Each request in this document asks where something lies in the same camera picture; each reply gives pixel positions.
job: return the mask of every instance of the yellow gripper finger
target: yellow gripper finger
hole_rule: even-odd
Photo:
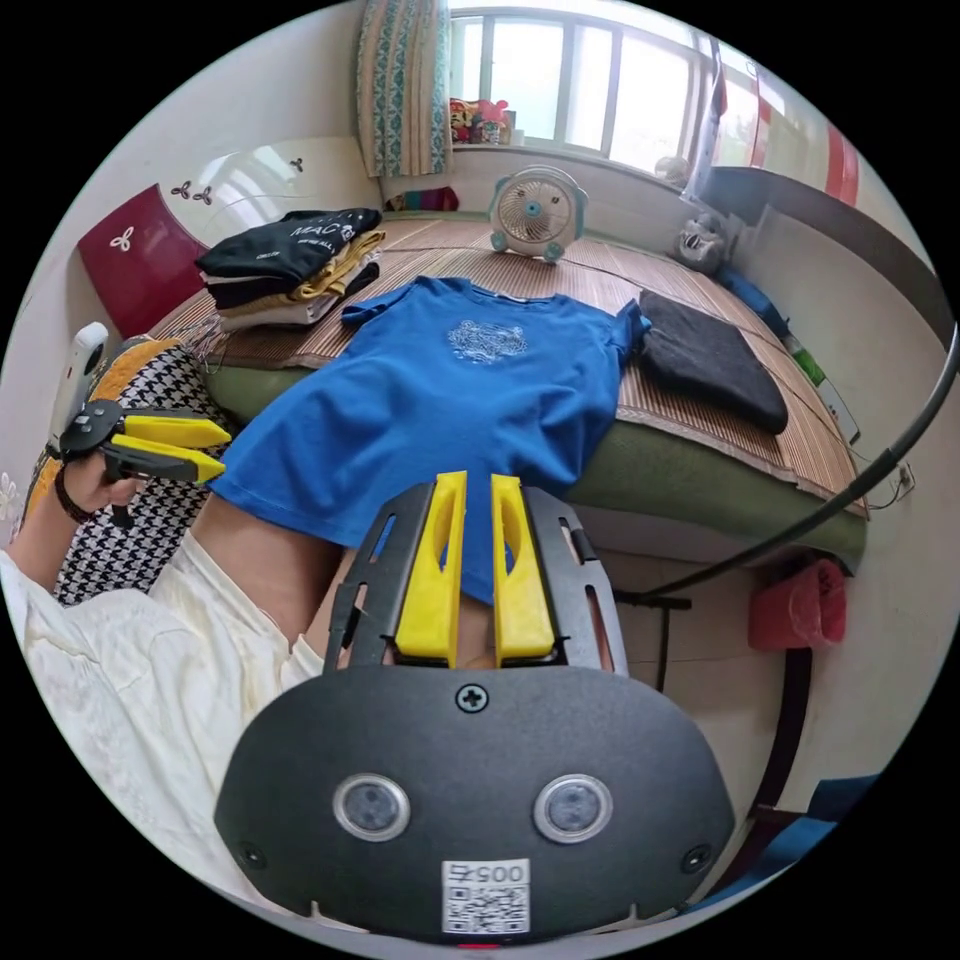
[[[504,660],[547,656],[554,636],[520,481],[495,475],[491,486],[493,615],[499,667]],[[507,546],[513,555],[509,571]]]
[[[437,476],[396,637],[403,656],[445,660],[451,668],[457,664],[466,499],[465,472]]]
[[[110,443],[117,447],[126,447],[129,450],[141,450],[143,453],[156,453],[163,457],[174,457],[177,460],[186,460],[192,463],[197,471],[195,483],[206,483],[214,477],[219,477],[225,467],[219,460],[201,453],[199,450],[187,450],[184,447],[175,447],[169,443],[156,443],[152,440],[142,440],[140,437],[130,437],[123,433],[115,434]]]
[[[138,440],[166,443],[174,447],[219,447],[232,439],[226,430],[202,417],[139,416],[124,417],[123,432]]]

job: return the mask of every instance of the bamboo mat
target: bamboo mat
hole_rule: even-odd
[[[640,290],[653,290],[734,324],[780,387],[790,414],[778,437],[707,404],[661,390],[631,363],[620,384],[617,419],[663,430],[735,457],[757,470],[827,499],[856,476],[847,444],[813,384],[779,340],[745,304],[708,277],[671,260],[592,240],[572,244],[556,266],[490,248],[489,226],[477,221],[391,220],[380,279],[367,300],[419,275],[468,277],[515,297],[565,294],[615,314]],[[340,355],[351,331],[340,309],[303,331],[255,327],[220,333],[213,300],[201,294],[152,331],[192,344],[211,368],[220,365],[318,369]],[[850,509],[866,516],[861,502]]]

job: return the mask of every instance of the hand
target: hand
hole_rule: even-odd
[[[142,480],[107,479],[107,464],[102,453],[68,463],[63,471],[63,486],[70,499],[87,513],[96,513],[111,505],[125,507],[143,490]]]

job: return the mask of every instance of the wrist bracelet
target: wrist bracelet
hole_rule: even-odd
[[[65,467],[61,467],[57,471],[57,476],[53,481],[53,489],[56,491],[60,506],[63,507],[64,512],[74,523],[89,523],[96,514],[87,513],[86,510],[82,510],[70,499],[70,494],[67,493],[67,488],[64,484],[65,469]]]

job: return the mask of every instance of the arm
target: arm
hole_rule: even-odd
[[[67,496],[87,513],[96,513],[111,504],[129,503],[140,489],[136,480],[109,483],[99,453],[68,464],[63,482]],[[79,527],[61,506],[56,493],[49,490],[24,520],[16,540],[7,547],[7,555],[24,576],[52,593]]]

